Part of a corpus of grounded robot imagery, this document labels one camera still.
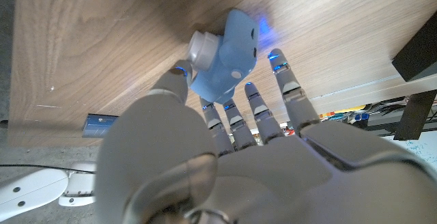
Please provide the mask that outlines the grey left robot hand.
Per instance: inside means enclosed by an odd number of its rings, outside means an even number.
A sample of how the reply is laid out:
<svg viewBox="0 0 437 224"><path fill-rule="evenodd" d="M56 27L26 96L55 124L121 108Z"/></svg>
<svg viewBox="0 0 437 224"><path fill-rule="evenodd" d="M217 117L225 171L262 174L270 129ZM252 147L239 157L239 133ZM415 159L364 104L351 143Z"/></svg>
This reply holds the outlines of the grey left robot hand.
<svg viewBox="0 0 437 224"><path fill-rule="evenodd" d="M319 119L279 49L268 55L295 135L260 115L265 145L224 154L186 106L179 60L132 103L100 147L100 223L435 223L436 172L365 130Z"/></svg>

